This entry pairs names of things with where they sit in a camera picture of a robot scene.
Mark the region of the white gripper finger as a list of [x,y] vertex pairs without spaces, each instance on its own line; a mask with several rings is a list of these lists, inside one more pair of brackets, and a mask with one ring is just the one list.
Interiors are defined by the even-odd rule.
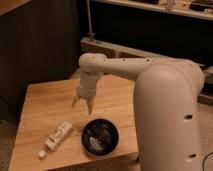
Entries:
[[73,100],[72,100],[72,104],[71,104],[71,107],[75,107],[75,105],[77,104],[77,102],[80,100],[80,97],[79,96],[74,96]]
[[94,99],[87,100],[88,114],[92,114]]

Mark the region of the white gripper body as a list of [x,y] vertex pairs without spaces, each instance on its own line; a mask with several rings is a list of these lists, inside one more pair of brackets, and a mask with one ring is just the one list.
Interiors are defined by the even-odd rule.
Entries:
[[102,73],[92,73],[82,71],[80,81],[77,85],[76,95],[79,98],[90,100],[96,95],[97,83],[102,77]]

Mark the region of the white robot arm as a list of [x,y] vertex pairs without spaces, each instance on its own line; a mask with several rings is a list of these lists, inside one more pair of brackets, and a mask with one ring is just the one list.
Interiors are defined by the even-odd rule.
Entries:
[[84,53],[75,101],[93,109],[104,73],[135,82],[133,108],[141,171],[202,171],[197,101],[204,74],[195,62]]

